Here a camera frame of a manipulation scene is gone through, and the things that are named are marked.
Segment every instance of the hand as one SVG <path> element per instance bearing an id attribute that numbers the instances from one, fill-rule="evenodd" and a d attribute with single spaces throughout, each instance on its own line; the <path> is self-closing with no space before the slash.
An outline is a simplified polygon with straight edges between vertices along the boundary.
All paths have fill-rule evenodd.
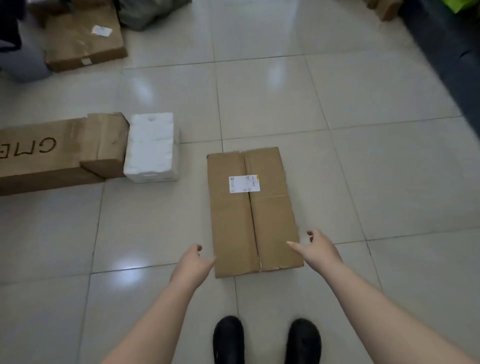
<path id="1" fill-rule="evenodd" d="M 307 232 L 310 235 L 309 245 L 287 242 L 288 246 L 298 252 L 307 264 L 322 276 L 335 263 L 342 263 L 342 258 L 330 239 L 319 230 Z"/>
<path id="2" fill-rule="evenodd" d="M 198 253 L 201 250 L 201 245 L 193 244 L 183 253 L 170 277 L 171 283 L 195 290 L 204 282 L 212 270 L 216 258 L 202 259 Z"/>

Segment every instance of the green sack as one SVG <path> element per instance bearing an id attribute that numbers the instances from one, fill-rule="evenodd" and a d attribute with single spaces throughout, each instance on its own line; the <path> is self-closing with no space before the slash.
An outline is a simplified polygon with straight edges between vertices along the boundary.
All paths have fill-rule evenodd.
<path id="1" fill-rule="evenodd" d="M 475 5 L 478 0 L 442 0 L 455 14 Z"/>

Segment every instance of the white label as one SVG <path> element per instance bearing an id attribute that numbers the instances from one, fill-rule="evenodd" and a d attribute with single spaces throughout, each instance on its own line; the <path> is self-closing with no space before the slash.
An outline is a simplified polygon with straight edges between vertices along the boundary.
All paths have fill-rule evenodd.
<path id="1" fill-rule="evenodd" d="M 92 33 L 98 36 L 109 36 L 110 34 L 112 34 L 112 32 L 113 32 L 113 29 L 110 29 L 104 26 L 95 25 L 92 28 Z"/>
<path id="2" fill-rule="evenodd" d="M 258 174 L 249 176 L 233 176 L 228 178 L 230 184 L 230 193 L 238 194 L 240 192 L 258 192 L 260 191 L 260 182 Z"/>

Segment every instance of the shoe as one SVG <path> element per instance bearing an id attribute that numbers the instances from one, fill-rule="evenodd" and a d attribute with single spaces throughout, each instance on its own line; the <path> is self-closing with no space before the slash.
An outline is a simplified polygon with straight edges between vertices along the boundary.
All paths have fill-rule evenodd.
<path id="1" fill-rule="evenodd" d="M 243 326 L 235 316 L 222 318 L 213 332 L 215 364 L 245 364 Z"/>
<path id="2" fill-rule="evenodd" d="M 319 364 L 322 339 L 317 326 L 305 318 L 292 322 L 288 332 L 285 364 Z"/>

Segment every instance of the person's right arm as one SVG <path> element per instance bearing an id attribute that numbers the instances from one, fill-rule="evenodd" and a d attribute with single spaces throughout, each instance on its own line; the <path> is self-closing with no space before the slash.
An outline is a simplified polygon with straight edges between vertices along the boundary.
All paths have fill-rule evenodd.
<path id="1" fill-rule="evenodd" d="M 320 231 L 308 234 L 310 245 L 288 245 L 328 283 L 375 364 L 475 363 L 347 267 Z"/>

